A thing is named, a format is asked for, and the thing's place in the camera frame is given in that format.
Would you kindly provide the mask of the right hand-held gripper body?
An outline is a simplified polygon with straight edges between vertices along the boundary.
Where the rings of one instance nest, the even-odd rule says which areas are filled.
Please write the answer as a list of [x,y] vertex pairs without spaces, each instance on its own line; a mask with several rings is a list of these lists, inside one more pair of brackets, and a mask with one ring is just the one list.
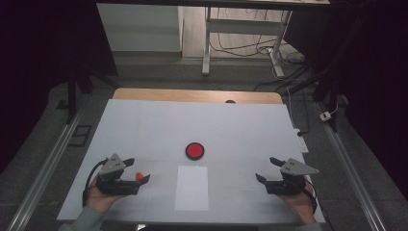
[[318,174],[319,170],[290,158],[280,167],[280,172],[281,181],[267,181],[265,184],[268,194],[299,194],[305,188],[305,176]]

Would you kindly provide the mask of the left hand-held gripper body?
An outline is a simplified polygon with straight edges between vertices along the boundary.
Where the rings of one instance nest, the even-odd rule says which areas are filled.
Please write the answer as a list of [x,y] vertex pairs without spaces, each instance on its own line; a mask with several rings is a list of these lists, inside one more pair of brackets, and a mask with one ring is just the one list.
[[102,166],[96,178],[96,187],[99,191],[108,195],[136,195],[138,193],[139,182],[121,179],[124,169],[127,168],[123,161],[114,153]]

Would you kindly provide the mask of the white paper sheet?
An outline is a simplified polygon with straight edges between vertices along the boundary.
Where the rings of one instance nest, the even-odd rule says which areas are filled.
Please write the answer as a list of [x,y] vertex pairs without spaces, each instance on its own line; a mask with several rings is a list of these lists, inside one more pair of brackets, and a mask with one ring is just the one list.
[[208,211],[208,186],[206,167],[179,166],[174,209],[176,211]]

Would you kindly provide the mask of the round red ink pad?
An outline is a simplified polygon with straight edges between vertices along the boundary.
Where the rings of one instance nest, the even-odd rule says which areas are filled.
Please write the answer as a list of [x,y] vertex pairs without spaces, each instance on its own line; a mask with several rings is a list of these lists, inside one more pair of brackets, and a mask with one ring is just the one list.
[[199,142],[191,142],[185,149],[186,156],[193,161],[197,161],[204,156],[205,148]]

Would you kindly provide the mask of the person's right hand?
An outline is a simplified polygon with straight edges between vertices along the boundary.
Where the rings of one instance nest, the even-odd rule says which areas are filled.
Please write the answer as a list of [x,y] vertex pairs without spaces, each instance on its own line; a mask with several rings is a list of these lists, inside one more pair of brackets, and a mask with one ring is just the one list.
[[302,225],[317,222],[313,212],[312,200],[307,194],[302,192],[296,195],[279,195],[279,198],[285,202]]

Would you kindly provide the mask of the person's left hand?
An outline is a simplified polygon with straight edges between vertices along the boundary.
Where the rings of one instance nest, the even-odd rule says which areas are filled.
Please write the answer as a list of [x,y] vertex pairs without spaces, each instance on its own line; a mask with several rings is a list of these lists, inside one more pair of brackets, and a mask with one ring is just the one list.
[[119,199],[123,198],[123,195],[103,194],[96,187],[96,179],[91,181],[87,193],[86,206],[100,213],[107,213]]

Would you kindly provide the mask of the white power strip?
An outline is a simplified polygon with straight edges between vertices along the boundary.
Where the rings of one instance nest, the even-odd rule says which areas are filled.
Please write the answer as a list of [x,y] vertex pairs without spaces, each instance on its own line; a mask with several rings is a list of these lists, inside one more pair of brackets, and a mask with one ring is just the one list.
[[297,138],[298,138],[298,143],[299,143],[300,151],[301,151],[303,154],[308,153],[308,152],[309,152],[309,149],[308,149],[308,147],[307,147],[307,144],[306,144],[305,140],[303,139],[302,132],[301,132],[299,129],[294,129],[294,132],[295,132],[295,134],[296,134],[296,136],[297,136]]

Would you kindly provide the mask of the black floor socket plate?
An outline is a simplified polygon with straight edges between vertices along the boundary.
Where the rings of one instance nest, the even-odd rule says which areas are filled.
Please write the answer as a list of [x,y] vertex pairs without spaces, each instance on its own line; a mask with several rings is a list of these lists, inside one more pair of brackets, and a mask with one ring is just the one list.
[[91,125],[77,125],[69,141],[71,147],[84,147],[89,139]]

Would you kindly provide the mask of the large white board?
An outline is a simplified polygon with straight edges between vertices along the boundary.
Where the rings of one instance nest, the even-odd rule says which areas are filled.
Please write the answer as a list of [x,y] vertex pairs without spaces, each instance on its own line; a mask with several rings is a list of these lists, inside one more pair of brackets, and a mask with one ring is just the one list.
[[[205,148],[197,161],[185,154],[191,142]],[[124,179],[135,179],[137,172],[150,178],[138,194],[117,201],[106,215],[108,220],[237,225],[296,221],[285,203],[268,194],[255,176],[279,181],[280,169],[269,158],[302,158],[283,104],[110,100],[60,210],[60,220],[79,216],[90,170],[114,153],[135,159]],[[174,209],[179,166],[207,168],[208,211]]]

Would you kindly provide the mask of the black stand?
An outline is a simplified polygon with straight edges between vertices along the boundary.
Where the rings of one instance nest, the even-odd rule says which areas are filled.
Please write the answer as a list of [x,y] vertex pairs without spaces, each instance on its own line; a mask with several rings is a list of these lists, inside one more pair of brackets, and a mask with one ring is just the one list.
[[312,93],[312,98],[315,102],[322,102],[326,96],[329,96],[329,114],[331,118],[326,120],[326,123],[332,129],[334,133],[338,132],[336,127],[336,112],[338,110],[338,96],[339,96],[339,76],[338,66],[336,64],[330,64],[327,68],[314,74],[306,81],[299,85],[289,88],[284,95],[291,95],[312,84],[318,84],[315,91]]
[[120,88],[119,83],[108,77],[106,74],[103,74],[101,71],[98,71],[88,65],[83,64],[74,67],[67,76],[67,124],[70,124],[77,115],[76,88],[79,88],[82,93],[92,94],[94,86],[90,79],[91,76],[96,77],[115,90]]

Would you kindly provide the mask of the wooden table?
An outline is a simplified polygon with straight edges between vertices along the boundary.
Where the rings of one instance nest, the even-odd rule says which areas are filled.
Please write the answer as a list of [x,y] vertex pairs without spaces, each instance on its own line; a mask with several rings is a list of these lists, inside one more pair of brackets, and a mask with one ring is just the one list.
[[225,90],[160,90],[120,88],[115,91],[113,99],[212,103],[225,103],[226,100],[234,100],[237,104],[283,103],[280,94],[276,92]]

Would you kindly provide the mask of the white cabinet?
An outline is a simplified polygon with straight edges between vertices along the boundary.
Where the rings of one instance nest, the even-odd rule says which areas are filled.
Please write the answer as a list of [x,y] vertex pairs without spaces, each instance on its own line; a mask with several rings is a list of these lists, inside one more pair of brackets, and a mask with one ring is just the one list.
[[97,9],[113,51],[182,51],[182,7],[98,3]]

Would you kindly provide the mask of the metal floor rail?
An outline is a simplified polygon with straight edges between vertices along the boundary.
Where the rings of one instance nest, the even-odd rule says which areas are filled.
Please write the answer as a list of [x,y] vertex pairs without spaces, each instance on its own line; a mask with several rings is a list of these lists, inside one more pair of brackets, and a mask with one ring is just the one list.
[[356,166],[353,164],[339,133],[335,132],[327,121],[323,121],[320,118],[320,114],[322,113],[320,103],[314,103],[314,107],[319,113],[318,121],[323,126],[324,131],[334,148],[340,165],[344,170],[344,174],[360,203],[360,207],[365,214],[371,231],[388,231],[385,221],[379,214],[379,210],[377,209],[369,191],[366,189]]
[[35,211],[40,198],[42,197],[46,186],[48,185],[55,168],[57,167],[64,151],[68,145],[68,142],[78,125],[78,122],[84,114],[85,106],[82,105],[77,114],[71,119],[71,121],[63,128],[62,132],[58,136],[55,145],[52,147],[44,164],[39,170],[34,183],[27,191],[20,206],[18,207],[13,219],[6,231],[24,231],[33,212]]

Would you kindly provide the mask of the white desk frame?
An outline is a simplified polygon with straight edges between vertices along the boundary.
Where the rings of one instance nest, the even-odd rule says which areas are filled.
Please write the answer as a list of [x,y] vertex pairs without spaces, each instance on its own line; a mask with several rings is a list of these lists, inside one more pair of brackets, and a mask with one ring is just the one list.
[[208,76],[210,72],[210,37],[211,33],[237,34],[237,35],[260,35],[276,36],[276,41],[272,48],[268,49],[268,55],[273,65],[273,70],[277,77],[283,77],[284,72],[278,61],[277,54],[287,26],[292,15],[292,11],[283,11],[280,21],[255,21],[240,19],[218,19],[211,17],[212,9],[206,10],[205,19],[205,43],[203,50],[202,75]]

